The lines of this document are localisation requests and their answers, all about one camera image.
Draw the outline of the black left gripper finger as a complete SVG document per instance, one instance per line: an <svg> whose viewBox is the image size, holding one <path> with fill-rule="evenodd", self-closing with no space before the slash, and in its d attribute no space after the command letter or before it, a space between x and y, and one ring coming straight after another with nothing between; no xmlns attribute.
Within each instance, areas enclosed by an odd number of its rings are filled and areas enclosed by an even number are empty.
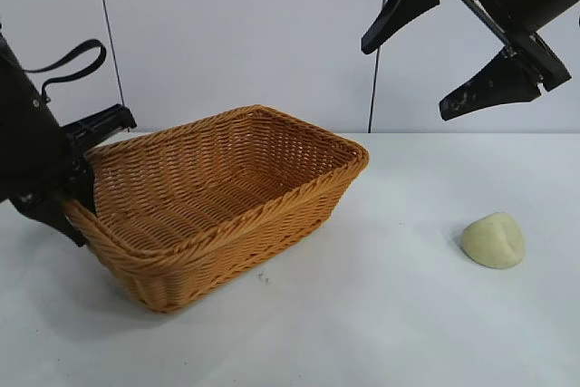
<svg viewBox="0 0 580 387"><path fill-rule="evenodd" d="M96 214L94 182L95 175L90 163L87 160L75 160L67 176L67 188L70 195L93 215Z"/></svg>
<svg viewBox="0 0 580 387"><path fill-rule="evenodd" d="M87 244L87 239L66 217L63 206L51 196L27 194L12 197L12 205L26 218L38 221L67 236L78 247Z"/></svg>

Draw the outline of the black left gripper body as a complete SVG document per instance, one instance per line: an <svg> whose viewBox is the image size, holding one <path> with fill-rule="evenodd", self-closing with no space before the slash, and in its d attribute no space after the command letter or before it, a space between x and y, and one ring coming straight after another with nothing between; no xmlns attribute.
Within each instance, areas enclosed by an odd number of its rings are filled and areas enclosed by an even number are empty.
<svg viewBox="0 0 580 387"><path fill-rule="evenodd" d="M90 39L78 44L63 58L36 73L46 73L71 62L92 49L96 59L76 73L53 77L37 89L18 62L5 38L1 39L1 200L27 194L66 191L67 176L75 160L136 121L122 104L60 125L48 107L47 88L56 83L73 82L97 71L106 59L107 49Z"/></svg>

